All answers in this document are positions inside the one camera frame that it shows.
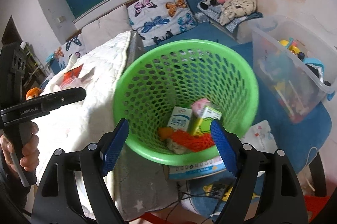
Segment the person's left hand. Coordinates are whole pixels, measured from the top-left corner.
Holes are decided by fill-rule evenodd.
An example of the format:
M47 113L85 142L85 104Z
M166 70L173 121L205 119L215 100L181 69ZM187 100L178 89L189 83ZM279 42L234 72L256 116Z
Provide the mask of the person's left hand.
M30 125L31 136L29 142L22 149L23 157L20 160L20 166L23 167L27 172L34 172L36 167L39 165L39 150L37 148L39 138L36 135L39 129L36 123L31 122ZM14 147L13 144L4 135L1 135L1 149L5 157L5 163L7 164L7 167L13 176L18 178L17 168L14 166L10 156L10 154L14 152Z

